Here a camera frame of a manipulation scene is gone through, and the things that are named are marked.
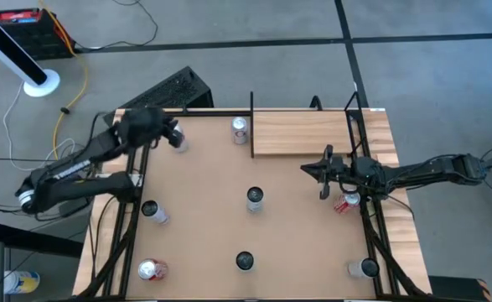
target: table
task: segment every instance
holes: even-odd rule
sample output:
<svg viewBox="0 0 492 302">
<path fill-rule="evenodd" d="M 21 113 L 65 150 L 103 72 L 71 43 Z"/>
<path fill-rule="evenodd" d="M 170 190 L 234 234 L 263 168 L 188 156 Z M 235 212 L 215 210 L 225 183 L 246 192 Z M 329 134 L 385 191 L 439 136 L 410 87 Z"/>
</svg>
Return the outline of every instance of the table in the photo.
<svg viewBox="0 0 492 302">
<path fill-rule="evenodd" d="M 312 110 L 256 108 L 255 112 Z M 122 111 L 117 111 L 116 118 L 121 115 Z M 383 164 L 397 166 L 385 110 L 363 109 L 363 118 L 372 156 Z M 318 161 L 319 156 L 266 155 L 251 159 L 247 145 L 231 142 L 230 119 L 178 117 L 190 150 L 175 154 L 162 144 L 149 154 L 142 200 L 161 200 L 172 217 L 166 226 L 157 226 L 139 217 L 127 297 L 375 298 L 370 280 L 351 279 L 345 272 L 348 261 L 367 255 L 359 214 L 337 216 L 331 210 L 331 203 L 318 200 L 314 180 L 299 169 L 300 164 Z M 139 158 L 136 157 L 136 167 L 139 167 Z M 124 170 L 126 164 L 127 157 L 120 157 L 104 164 L 102 173 Z M 217 194 L 209 195 L 215 180 L 222 185 L 218 186 Z M 256 216 L 246 211 L 246 190 L 252 185 L 261 186 L 267 195 L 265 209 Z M 332 185 L 330 198 L 337 196 L 336 190 Z M 404 190 L 392 195 L 408 204 Z M 91 213 L 93 232 L 109 198 L 109 195 L 95 198 Z M 418 287 L 431 292 L 411 214 L 388 200 L 383 201 L 382 208 L 393 256 Z M 117 211 L 118 204 L 112 202 L 103 214 L 97 269 L 109 256 Z M 128 216 L 123 222 L 123 231 L 127 222 Z M 237 271 L 234 257 L 241 250 L 249 250 L 256 256 L 254 272 Z M 147 257 L 169 262 L 170 273 L 165 280 L 148 283 L 138 279 L 137 265 Z M 124 253 L 113 275 L 112 294 L 119 292 L 123 261 Z M 91 262 L 88 233 L 73 294 L 81 292 L 91 281 Z M 380 261 L 380 265 L 383 288 L 389 293 L 385 264 Z"/>
</svg>

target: yellow cable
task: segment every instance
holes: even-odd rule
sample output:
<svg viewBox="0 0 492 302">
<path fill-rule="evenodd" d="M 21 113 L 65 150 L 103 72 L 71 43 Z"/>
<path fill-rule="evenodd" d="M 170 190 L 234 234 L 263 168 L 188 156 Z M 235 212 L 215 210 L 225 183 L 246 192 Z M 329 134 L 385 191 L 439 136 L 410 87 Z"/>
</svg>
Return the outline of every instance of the yellow cable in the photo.
<svg viewBox="0 0 492 302">
<path fill-rule="evenodd" d="M 54 15 L 50 12 L 49 8 L 46 6 L 46 4 L 44 4 L 43 0 L 39 0 L 39 4 L 40 6 L 43 7 L 44 11 L 46 13 L 48 13 L 48 15 L 52 18 L 52 20 L 54 21 L 55 23 L 55 26 L 57 26 L 57 28 L 60 30 L 61 32 L 61 35 L 63 36 L 63 40 L 65 42 L 65 45 L 67 46 L 67 48 L 69 49 L 69 52 L 76 58 L 78 59 L 78 61 L 80 62 L 80 64 L 82 65 L 82 67 L 84 68 L 84 75 L 85 75 L 85 79 L 84 79 L 84 85 L 82 86 L 80 92 L 78 93 L 78 95 L 72 100 L 70 101 L 69 104 L 67 104 L 67 106 L 65 106 L 65 108 L 69 109 L 71 108 L 72 106 L 74 106 L 76 104 L 77 101 L 80 100 L 81 96 L 84 94 L 85 92 L 85 89 L 87 88 L 87 82 L 89 80 L 89 67 L 87 66 L 86 62 L 84 61 L 84 59 L 80 56 L 78 56 L 77 54 L 75 54 L 73 48 L 72 48 L 72 45 L 70 45 L 70 40 L 69 40 L 69 37 L 67 36 L 67 34 L 65 33 L 65 31 L 63 30 L 63 27 L 61 26 L 61 24 L 58 22 L 58 20 L 54 17 Z M 52 134 L 52 147 L 54 148 L 54 156 L 55 156 L 55 159 L 58 159 L 58 153 L 57 153 L 57 150 L 56 150 L 56 146 L 57 146 L 57 142 L 58 142 L 58 131 L 60 129 L 60 124 L 61 124 L 61 121 L 63 121 L 63 118 L 65 117 L 65 114 L 62 112 L 60 114 L 60 117 L 58 118 L 58 122 L 55 124 L 55 128 L 54 128 L 54 133 Z"/>
</svg>

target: white cable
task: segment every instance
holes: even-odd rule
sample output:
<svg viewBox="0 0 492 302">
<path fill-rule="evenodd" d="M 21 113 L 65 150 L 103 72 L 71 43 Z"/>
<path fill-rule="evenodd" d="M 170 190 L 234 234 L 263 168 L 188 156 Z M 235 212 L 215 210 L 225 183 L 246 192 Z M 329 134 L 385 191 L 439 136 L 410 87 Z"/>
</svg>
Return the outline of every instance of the white cable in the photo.
<svg viewBox="0 0 492 302">
<path fill-rule="evenodd" d="M 41 163 L 41 165 L 38 166 L 38 167 L 35 167 L 35 168 L 20 168 L 20 167 L 18 167 L 14 163 L 14 161 L 13 161 L 13 141 L 11 140 L 11 134 L 9 133 L 9 126 L 8 126 L 8 123 L 7 123 L 7 118 L 9 116 L 9 113 L 13 109 L 14 105 L 17 103 L 18 98 L 20 97 L 20 92 L 22 91 L 23 84 L 24 84 L 24 82 L 22 81 L 22 83 L 20 84 L 20 87 L 18 88 L 17 95 L 14 97 L 13 103 L 11 104 L 11 106 L 9 106 L 9 109 L 3 115 L 3 126 L 5 127 L 5 132 L 8 135 L 8 141 L 9 141 L 9 161 L 11 162 L 11 165 L 13 167 L 15 167 L 16 169 L 19 169 L 21 171 L 33 171 L 35 169 L 43 168 L 44 165 L 46 164 L 46 162 L 48 161 L 48 159 L 50 158 L 50 156 L 52 156 L 52 154 L 54 153 L 54 151 L 57 150 L 58 148 L 60 148 L 61 146 L 63 146 L 67 142 L 71 142 L 72 143 L 72 149 L 70 150 L 70 153 L 73 154 L 75 152 L 76 142 L 72 138 L 67 138 L 66 140 L 64 140 L 63 142 L 61 142 L 57 147 L 55 147 L 52 151 L 50 151 L 48 153 L 48 155 L 46 156 L 45 161 L 43 161 L 43 163 Z"/>
</svg>

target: red can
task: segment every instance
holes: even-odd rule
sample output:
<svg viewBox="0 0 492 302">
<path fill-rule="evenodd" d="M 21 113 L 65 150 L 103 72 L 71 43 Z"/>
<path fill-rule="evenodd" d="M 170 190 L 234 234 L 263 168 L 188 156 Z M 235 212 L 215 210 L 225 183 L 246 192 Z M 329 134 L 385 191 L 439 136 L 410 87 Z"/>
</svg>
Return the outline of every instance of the red can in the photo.
<svg viewBox="0 0 492 302">
<path fill-rule="evenodd" d="M 161 280 L 168 274 L 168 264 L 161 260 L 145 259 L 137 269 L 143 280 Z"/>
<path fill-rule="evenodd" d="M 334 209 L 339 214 L 344 214 L 360 205 L 361 196 L 359 193 L 346 194 L 343 193 L 338 200 L 335 201 Z"/>
</svg>

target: concrete floor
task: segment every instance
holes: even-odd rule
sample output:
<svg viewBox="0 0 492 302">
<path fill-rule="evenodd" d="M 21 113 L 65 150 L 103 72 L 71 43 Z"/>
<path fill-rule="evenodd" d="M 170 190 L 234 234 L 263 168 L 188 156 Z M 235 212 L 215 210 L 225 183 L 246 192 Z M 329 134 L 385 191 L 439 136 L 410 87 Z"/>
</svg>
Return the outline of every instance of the concrete floor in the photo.
<svg viewBox="0 0 492 302">
<path fill-rule="evenodd" d="M 46 2 L 86 46 L 120 39 L 139 43 L 152 34 L 152 25 L 137 6 L 109 0 Z M 152 44 L 342 37 L 330 0 L 143 3 L 159 25 Z M 34 0 L 0 0 L 0 9 L 34 6 Z M 352 0 L 344 1 L 344 9 L 353 37 L 492 33 L 490 1 Z M 355 44 L 355 52 L 370 106 L 387 109 L 401 164 L 438 154 L 480 156 L 492 147 L 492 39 Z M 315 94 L 326 107 L 341 107 L 354 89 L 343 44 L 84 56 L 90 66 L 89 88 L 65 120 L 60 140 L 85 142 L 96 112 L 121 105 L 186 65 L 211 87 L 218 107 L 247 106 L 249 91 L 255 92 L 260 107 L 303 107 Z M 57 70 L 62 84 L 42 99 L 21 96 L 10 119 L 18 158 L 41 159 L 49 152 L 59 109 L 83 81 L 75 60 L 39 63 Z M 0 83 L 0 157 L 7 157 L 1 119 L 20 80 L 0 63 Z M 13 192 L 25 175 L 0 161 L 0 204 L 17 204 Z M 492 191 L 483 185 L 441 184 L 409 195 L 428 273 L 482 278 L 492 291 Z M 9 214 L 0 214 L 0 222 L 25 229 L 39 225 L 33 217 Z M 44 231 L 68 237 L 85 224 L 86 216 L 77 216 Z M 21 257 L 13 253 L 13 263 Z M 70 294 L 76 260 L 43 255 L 31 259 L 23 267 L 47 278 L 37 292 L 13 301 Z M 60 265 L 62 273 L 50 271 L 50 262 Z"/>
</svg>

